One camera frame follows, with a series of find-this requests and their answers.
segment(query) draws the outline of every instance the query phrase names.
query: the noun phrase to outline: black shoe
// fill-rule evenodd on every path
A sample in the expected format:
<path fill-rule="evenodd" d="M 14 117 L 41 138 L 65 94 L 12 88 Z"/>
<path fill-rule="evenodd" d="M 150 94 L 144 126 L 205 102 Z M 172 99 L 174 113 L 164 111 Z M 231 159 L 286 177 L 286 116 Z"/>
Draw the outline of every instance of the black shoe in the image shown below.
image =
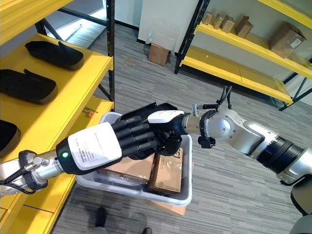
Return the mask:
<path fill-rule="evenodd" d="M 96 227 L 104 227 L 105 221 L 106 221 L 106 211 L 104 208 L 100 207 L 97 210 Z"/>
<path fill-rule="evenodd" d="M 152 229 L 146 228 L 143 230 L 142 234 L 152 234 Z"/>

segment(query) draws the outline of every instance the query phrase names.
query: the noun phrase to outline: white plastic tray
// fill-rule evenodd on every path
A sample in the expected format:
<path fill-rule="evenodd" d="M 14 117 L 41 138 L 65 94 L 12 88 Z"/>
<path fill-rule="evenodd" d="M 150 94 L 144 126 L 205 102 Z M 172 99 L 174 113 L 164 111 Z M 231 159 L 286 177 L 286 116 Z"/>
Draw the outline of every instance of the white plastic tray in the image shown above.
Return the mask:
<path fill-rule="evenodd" d="M 120 116 L 121 114 L 115 112 L 108 112 L 102 116 L 100 123 L 103 122 L 114 123 L 115 120 Z M 88 188 L 100 189 L 112 193 L 165 202 L 176 206 L 186 206 L 192 200 L 192 139 L 190 135 L 182 136 L 181 147 L 183 148 L 182 182 L 181 182 L 181 192 L 178 194 L 161 196 L 149 192 L 138 191 L 116 185 L 95 182 L 94 173 L 97 172 L 91 172 L 86 175 L 77 175 L 76 181 L 78 184 Z"/>

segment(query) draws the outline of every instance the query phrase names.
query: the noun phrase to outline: yellow shelf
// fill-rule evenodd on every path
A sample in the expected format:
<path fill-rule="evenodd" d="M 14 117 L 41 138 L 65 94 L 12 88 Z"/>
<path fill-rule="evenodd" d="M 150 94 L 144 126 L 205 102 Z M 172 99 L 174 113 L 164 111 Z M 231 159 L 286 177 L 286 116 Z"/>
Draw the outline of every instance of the yellow shelf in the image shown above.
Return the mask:
<path fill-rule="evenodd" d="M 31 40 L 45 40 L 55 44 L 58 42 L 56 39 L 40 34 L 31 37 L 28 41 Z M 14 123 L 21 130 L 19 145 L 12 153 L 1 158 L 1 163 L 17 158 L 22 150 L 42 153 L 53 149 L 66 137 L 106 72 L 113 69 L 112 57 L 78 46 L 70 46 L 80 50 L 84 55 L 84 66 L 78 71 L 68 71 L 34 58 L 29 55 L 24 45 L 0 60 L 1 69 L 23 72 L 26 68 L 54 80 L 58 86 L 57 97 L 46 105 L 32 104 L 0 94 L 1 119 Z M 10 199 L 5 198 L 5 201 L 0 199 L 0 207 L 8 207 L 8 212 L 0 222 L 1 230 L 11 225 L 14 215 L 10 214 L 17 213 L 26 198 L 24 194 L 10 197 Z"/>
<path fill-rule="evenodd" d="M 221 29 L 214 29 L 212 25 L 205 25 L 202 22 L 197 26 L 195 33 L 197 31 L 261 56 L 267 60 L 297 72 L 298 74 L 304 75 L 307 78 L 312 78 L 312 70 L 307 68 L 310 65 L 309 61 L 295 54 L 291 55 L 292 60 L 288 58 L 282 58 L 273 51 L 269 50 L 268 43 L 265 39 L 255 34 L 249 33 L 246 38 L 240 38 L 233 31 L 230 33 L 225 33 Z"/>
<path fill-rule="evenodd" d="M 1 0 L 0 45 L 73 0 Z"/>
<path fill-rule="evenodd" d="M 297 10 L 295 7 L 288 5 L 287 3 L 283 2 L 282 0 L 258 0 L 259 2 L 283 13 L 284 15 L 294 19 L 295 21 L 307 26 L 308 28 L 312 29 L 312 19 L 307 16 L 306 14 L 302 13 L 300 10 Z"/>
<path fill-rule="evenodd" d="M 90 118 L 86 113 L 82 112 L 68 132 L 68 135 L 98 124 L 102 115 L 113 108 L 113 104 L 114 103 L 110 101 L 91 97 L 86 106 L 96 110 L 98 113 L 95 113 L 94 116 Z M 44 232 L 36 233 L 48 234 L 50 232 L 74 182 L 74 175 L 61 174 L 49 180 L 47 188 L 27 197 L 25 205 L 52 213 Z"/>
<path fill-rule="evenodd" d="M 19 214 L 14 219 L 14 222 L 7 233 L 8 234 L 43 233 L 52 215 L 53 214 L 50 212 L 34 209 L 28 206 L 22 206 Z"/>
<path fill-rule="evenodd" d="M 180 66 L 183 64 L 286 103 L 293 102 L 283 82 L 198 47 L 190 46 Z"/>

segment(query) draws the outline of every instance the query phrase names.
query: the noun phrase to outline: brown cardboard box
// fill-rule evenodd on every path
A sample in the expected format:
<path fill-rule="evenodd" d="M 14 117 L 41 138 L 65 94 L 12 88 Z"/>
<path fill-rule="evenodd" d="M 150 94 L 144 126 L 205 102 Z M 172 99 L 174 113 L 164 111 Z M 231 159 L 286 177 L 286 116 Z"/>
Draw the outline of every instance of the brown cardboard box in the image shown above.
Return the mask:
<path fill-rule="evenodd" d="M 234 24 L 235 24 L 234 19 L 226 15 L 221 24 L 221 30 L 225 33 L 229 33 L 231 29 L 233 28 Z"/>
<path fill-rule="evenodd" d="M 168 49 L 152 43 L 150 53 L 148 55 L 148 61 L 164 66 L 167 61 L 168 53 Z"/>
<path fill-rule="evenodd" d="M 181 191 L 183 149 L 180 148 L 173 156 L 156 154 L 149 188 L 154 191 Z"/>
<path fill-rule="evenodd" d="M 221 26 L 223 20 L 224 20 L 224 16 L 222 16 L 220 14 L 217 14 L 217 16 L 216 16 L 216 18 L 215 18 L 215 20 L 213 22 L 214 28 L 218 29 Z"/>
<path fill-rule="evenodd" d="M 202 20 L 203 24 L 210 24 L 212 17 L 212 14 L 206 12 Z"/>
<path fill-rule="evenodd" d="M 144 200 L 148 205 L 155 206 L 160 208 L 166 212 L 169 212 L 173 215 L 185 215 L 186 206 L 175 206 L 168 203 L 160 202 L 160 201 L 151 201 L 151 200 Z"/>
<path fill-rule="evenodd" d="M 269 40 L 269 48 L 282 58 L 288 57 L 306 38 L 290 23 L 285 23 Z"/>
<path fill-rule="evenodd" d="M 132 160 L 129 157 L 124 157 L 121 162 L 112 166 L 99 169 L 99 173 L 104 173 L 105 170 L 116 172 L 122 175 L 129 175 L 137 178 L 142 178 L 148 182 L 153 167 L 154 154 L 144 160 Z"/>
<path fill-rule="evenodd" d="M 249 16 L 243 16 L 241 21 L 238 23 L 235 28 L 236 35 L 241 38 L 245 38 L 246 35 L 250 32 L 250 30 L 254 27 L 249 21 Z"/>

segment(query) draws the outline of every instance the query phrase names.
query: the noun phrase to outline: silver metal joint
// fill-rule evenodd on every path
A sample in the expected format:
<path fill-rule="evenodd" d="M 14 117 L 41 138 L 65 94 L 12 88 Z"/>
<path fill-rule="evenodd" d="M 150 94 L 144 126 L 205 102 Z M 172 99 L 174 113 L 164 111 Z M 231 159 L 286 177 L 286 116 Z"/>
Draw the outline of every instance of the silver metal joint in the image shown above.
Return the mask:
<path fill-rule="evenodd" d="M 184 117 L 183 129 L 187 134 L 200 134 L 199 129 L 200 116 L 188 115 Z"/>
<path fill-rule="evenodd" d="M 198 105 L 195 103 L 192 105 L 193 116 L 198 116 Z"/>

